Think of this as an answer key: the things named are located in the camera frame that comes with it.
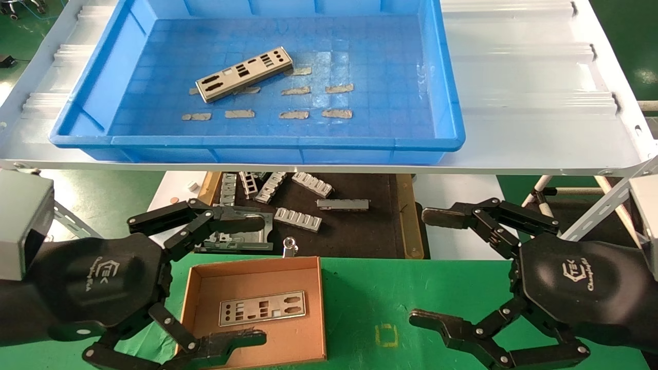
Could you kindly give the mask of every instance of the cardboard box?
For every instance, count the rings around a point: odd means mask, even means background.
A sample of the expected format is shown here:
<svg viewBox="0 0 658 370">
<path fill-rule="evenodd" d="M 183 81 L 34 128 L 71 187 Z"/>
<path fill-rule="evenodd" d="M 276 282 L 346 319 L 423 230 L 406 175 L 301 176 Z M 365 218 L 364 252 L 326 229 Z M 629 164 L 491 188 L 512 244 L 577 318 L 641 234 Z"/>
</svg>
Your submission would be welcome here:
<svg viewBox="0 0 658 370">
<path fill-rule="evenodd" d="M 219 327 L 220 302 L 303 290 L 306 315 Z M 319 257 L 252 259 L 190 269 L 181 323 L 197 338 L 253 327 L 267 333 L 262 346 L 238 348 L 221 369 L 245 369 L 326 359 Z"/>
</svg>

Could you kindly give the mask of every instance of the robotic hand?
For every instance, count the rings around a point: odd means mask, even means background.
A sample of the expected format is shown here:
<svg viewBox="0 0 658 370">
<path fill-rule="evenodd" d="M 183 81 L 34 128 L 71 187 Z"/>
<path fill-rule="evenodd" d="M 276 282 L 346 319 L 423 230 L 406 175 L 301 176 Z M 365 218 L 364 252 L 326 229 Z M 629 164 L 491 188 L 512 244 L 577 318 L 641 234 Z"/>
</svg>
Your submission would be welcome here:
<svg viewBox="0 0 658 370">
<path fill-rule="evenodd" d="M 491 370 L 578 365 L 590 349 L 577 337 L 658 352 L 658 282 L 642 250 L 562 240 L 555 219 L 495 198 L 426 208 L 422 220 L 470 228 L 512 259 L 514 297 L 479 323 L 421 309 L 410 312 L 410 324 L 439 332 L 446 347 L 474 355 Z M 501 224 L 536 237 L 521 245 Z M 558 344 L 513 351 L 498 346 L 494 336 L 520 316 Z"/>
<path fill-rule="evenodd" d="M 149 238 L 185 224 L 164 249 Z M 123 239 L 43 243 L 21 281 L 0 280 L 0 346 L 101 336 L 82 354 L 96 368 L 196 370 L 225 364 L 235 348 L 265 343 L 261 330 L 195 338 L 164 307 L 172 261 L 214 232 L 258 231 L 262 218 L 190 199 L 131 217 L 128 226 Z M 180 345 L 174 358 L 161 365 L 114 351 L 153 321 Z"/>
</svg>

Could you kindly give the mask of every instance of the white metal shelf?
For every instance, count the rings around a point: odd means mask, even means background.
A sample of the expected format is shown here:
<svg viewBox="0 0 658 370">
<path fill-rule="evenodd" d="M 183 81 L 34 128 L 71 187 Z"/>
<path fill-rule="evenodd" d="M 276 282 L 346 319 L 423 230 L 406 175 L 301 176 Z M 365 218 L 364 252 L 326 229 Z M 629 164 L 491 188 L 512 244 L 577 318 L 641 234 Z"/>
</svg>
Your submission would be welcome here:
<svg viewBox="0 0 658 370">
<path fill-rule="evenodd" d="M 626 176 L 658 153 L 588 0 L 443 0 L 467 140 L 439 166 L 110 163 L 48 140 L 116 0 L 70 0 L 0 108 L 0 166 Z"/>
</svg>

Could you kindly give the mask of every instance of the blue plastic tray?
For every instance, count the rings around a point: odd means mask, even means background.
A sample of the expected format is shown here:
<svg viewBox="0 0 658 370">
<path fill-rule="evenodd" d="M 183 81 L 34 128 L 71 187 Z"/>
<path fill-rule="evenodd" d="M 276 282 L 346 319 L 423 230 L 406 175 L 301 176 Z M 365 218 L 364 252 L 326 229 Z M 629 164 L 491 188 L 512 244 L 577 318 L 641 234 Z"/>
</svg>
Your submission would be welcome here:
<svg viewBox="0 0 658 370">
<path fill-rule="evenodd" d="M 278 46 L 313 73 L 210 104 L 190 95 Z M 281 95 L 301 86 L 311 93 Z M 224 118 L 231 109 L 255 118 Z M 310 117 L 278 118 L 294 109 Z M 182 120 L 192 113 L 212 118 Z M 438 0 L 120 0 L 50 139 L 135 163 L 433 165 L 465 133 Z"/>
</svg>

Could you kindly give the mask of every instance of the green table surface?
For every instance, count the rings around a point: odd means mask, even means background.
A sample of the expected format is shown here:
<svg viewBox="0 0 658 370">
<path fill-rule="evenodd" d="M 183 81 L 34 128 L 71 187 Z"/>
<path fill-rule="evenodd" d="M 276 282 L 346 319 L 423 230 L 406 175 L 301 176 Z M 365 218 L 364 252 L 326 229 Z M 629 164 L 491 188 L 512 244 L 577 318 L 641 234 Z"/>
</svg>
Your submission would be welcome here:
<svg viewBox="0 0 658 370">
<path fill-rule="evenodd" d="M 180 315 L 191 266 L 246 258 L 193 254 L 175 263 L 167 308 Z M 322 258 L 321 263 L 328 361 L 289 367 L 483 370 L 472 356 L 446 349 L 438 333 L 412 327 L 407 316 L 410 310 L 423 308 L 478 321 L 511 297 L 508 261 Z M 496 338 L 508 350 L 554 343 L 523 319 Z M 92 342 L 0 348 L 0 369 L 90 370 L 81 354 Z M 585 342 L 592 355 L 577 370 L 648 369 L 637 350 Z M 151 325 L 118 349 L 163 362 L 172 356 L 174 343 Z"/>
</svg>

